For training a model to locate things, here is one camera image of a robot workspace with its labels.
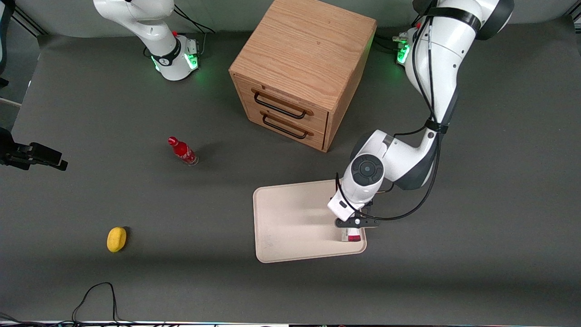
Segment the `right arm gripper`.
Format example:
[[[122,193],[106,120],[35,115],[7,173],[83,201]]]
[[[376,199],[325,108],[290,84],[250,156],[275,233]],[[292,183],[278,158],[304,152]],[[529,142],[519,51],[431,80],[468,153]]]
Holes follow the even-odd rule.
[[[19,145],[14,142],[11,132],[5,128],[0,128],[0,164],[4,166],[13,166],[21,170],[29,170],[30,164],[26,162],[15,161],[20,159]],[[62,159],[55,161],[57,170],[65,171],[68,162]]]

